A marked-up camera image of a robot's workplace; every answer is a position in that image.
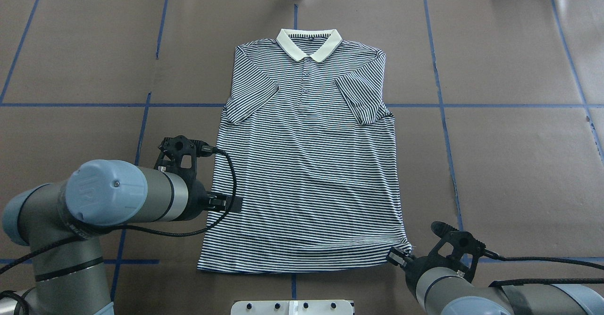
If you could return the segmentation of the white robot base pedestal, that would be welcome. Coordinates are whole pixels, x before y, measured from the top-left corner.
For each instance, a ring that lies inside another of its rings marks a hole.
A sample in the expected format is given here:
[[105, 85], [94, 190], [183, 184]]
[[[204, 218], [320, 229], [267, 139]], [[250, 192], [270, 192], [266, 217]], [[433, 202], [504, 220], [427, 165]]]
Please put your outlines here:
[[344, 299], [241, 300], [231, 315], [354, 315], [354, 302]]

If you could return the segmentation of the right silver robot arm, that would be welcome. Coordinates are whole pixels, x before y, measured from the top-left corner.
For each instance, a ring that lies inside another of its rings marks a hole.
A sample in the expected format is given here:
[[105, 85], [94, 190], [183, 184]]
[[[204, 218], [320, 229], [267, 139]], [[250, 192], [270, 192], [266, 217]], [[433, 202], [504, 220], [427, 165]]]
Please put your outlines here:
[[487, 287], [470, 282], [470, 268], [439, 254], [415, 257], [391, 248], [387, 261], [428, 315], [601, 315], [603, 296], [579, 279], [512, 279]]

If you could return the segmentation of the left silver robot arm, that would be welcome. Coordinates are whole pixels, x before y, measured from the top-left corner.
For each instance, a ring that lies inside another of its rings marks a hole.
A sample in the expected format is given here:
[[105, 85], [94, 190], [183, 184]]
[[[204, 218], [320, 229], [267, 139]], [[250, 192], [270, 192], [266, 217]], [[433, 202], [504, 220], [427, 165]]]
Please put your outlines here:
[[3, 291], [3, 315], [112, 315], [99, 236], [130, 224], [185, 221], [202, 211], [242, 209], [236, 188], [206, 191], [183, 173], [92, 160], [62, 182], [13, 197], [2, 215], [4, 232], [31, 249], [36, 285]]

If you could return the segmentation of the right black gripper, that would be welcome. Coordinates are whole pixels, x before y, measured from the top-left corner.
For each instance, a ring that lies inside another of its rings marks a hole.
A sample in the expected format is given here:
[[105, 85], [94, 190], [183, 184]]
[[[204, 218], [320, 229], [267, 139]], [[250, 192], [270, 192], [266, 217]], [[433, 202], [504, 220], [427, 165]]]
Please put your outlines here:
[[416, 255], [399, 250], [398, 248], [390, 248], [386, 255], [386, 261], [399, 267], [406, 278], [419, 278], [425, 272], [425, 259]]

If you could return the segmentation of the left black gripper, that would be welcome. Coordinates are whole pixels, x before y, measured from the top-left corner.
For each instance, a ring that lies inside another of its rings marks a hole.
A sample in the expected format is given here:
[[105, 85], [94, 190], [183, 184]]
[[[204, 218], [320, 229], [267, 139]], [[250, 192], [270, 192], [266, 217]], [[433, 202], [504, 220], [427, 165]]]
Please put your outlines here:
[[206, 191], [200, 182], [195, 182], [188, 191], [188, 220], [193, 220], [204, 211], [227, 211], [239, 213], [243, 209], [243, 198], [213, 191]]

